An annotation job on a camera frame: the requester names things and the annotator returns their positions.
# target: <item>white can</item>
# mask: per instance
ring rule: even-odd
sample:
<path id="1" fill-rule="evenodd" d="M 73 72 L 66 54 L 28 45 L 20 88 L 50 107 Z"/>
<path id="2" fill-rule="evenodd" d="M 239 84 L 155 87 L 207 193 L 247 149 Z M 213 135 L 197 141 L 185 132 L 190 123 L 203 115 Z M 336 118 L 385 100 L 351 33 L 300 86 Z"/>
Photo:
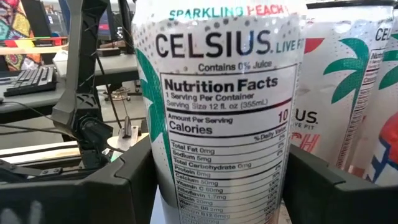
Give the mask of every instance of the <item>white can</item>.
<path id="1" fill-rule="evenodd" d="M 307 4 L 292 143 L 340 168 L 376 80 L 390 36 L 393 3 Z"/>
<path id="2" fill-rule="evenodd" d="M 379 185 L 398 184 L 398 10 L 375 91 L 361 126 L 352 173 Z"/>
<path id="3" fill-rule="evenodd" d="M 167 223 L 276 223 L 305 11 L 295 0 L 137 2 Z"/>

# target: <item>colorful patterned fabric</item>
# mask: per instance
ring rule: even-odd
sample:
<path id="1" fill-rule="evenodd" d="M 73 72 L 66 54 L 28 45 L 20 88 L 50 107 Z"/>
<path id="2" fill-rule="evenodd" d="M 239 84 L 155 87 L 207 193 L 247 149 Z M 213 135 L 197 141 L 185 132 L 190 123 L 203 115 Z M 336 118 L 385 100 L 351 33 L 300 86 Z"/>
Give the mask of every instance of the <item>colorful patterned fabric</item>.
<path id="1" fill-rule="evenodd" d="M 0 0 L 0 39 L 33 37 L 20 0 Z M 40 54 L 6 55 L 10 70 L 35 69 L 41 65 Z"/>

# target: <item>celsius can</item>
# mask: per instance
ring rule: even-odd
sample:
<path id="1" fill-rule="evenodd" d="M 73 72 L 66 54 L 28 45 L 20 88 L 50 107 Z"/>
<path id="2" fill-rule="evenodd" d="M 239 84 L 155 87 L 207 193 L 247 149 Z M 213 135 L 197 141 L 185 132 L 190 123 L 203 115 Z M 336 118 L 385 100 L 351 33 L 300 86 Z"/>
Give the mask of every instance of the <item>celsius can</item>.
<path id="1" fill-rule="evenodd" d="M 137 2 L 167 223 L 277 222 L 306 10 L 296 0 Z"/>
<path id="2" fill-rule="evenodd" d="M 398 10 L 394 11 L 394 18 L 398 18 Z M 392 29 L 374 89 L 351 172 L 379 185 L 397 185 L 398 22 Z"/>
<path id="3" fill-rule="evenodd" d="M 337 167 L 345 165 L 368 104 L 390 37 L 393 4 L 307 4 L 292 143 Z"/>

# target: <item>nutrition facts label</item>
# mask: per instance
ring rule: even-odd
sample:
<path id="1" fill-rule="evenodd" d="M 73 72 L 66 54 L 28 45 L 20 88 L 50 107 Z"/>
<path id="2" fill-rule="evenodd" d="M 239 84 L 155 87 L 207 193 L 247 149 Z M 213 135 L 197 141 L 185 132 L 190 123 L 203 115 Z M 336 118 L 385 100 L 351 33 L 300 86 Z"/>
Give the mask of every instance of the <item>nutrition facts label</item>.
<path id="1" fill-rule="evenodd" d="M 348 150 L 351 148 L 354 134 L 362 122 L 364 111 L 368 105 L 369 97 L 373 89 L 374 83 L 376 82 L 377 74 L 379 73 L 381 61 L 383 59 L 384 49 L 372 50 L 370 54 L 370 60 L 364 78 L 362 80 L 361 88 L 359 89 L 358 98 L 349 120 L 346 135 L 341 147 L 338 160 L 336 163 L 337 167 L 343 167 L 345 159 L 347 158 Z"/>
<path id="2" fill-rule="evenodd" d="M 180 223 L 267 223 L 278 206 L 296 65 L 160 73 Z"/>

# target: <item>black keyboard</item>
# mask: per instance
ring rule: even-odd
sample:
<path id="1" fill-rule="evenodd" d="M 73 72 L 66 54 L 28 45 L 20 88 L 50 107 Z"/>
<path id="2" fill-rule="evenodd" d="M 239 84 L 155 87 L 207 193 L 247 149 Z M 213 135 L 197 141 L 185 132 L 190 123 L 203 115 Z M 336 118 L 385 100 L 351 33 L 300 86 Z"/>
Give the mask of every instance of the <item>black keyboard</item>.
<path id="1" fill-rule="evenodd" d="M 41 91 L 55 90 L 57 81 L 55 79 L 54 67 L 41 67 L 35 70 L 23 70 L 19 73 L 4 92 L 4 96 L 17 96 Z"/>

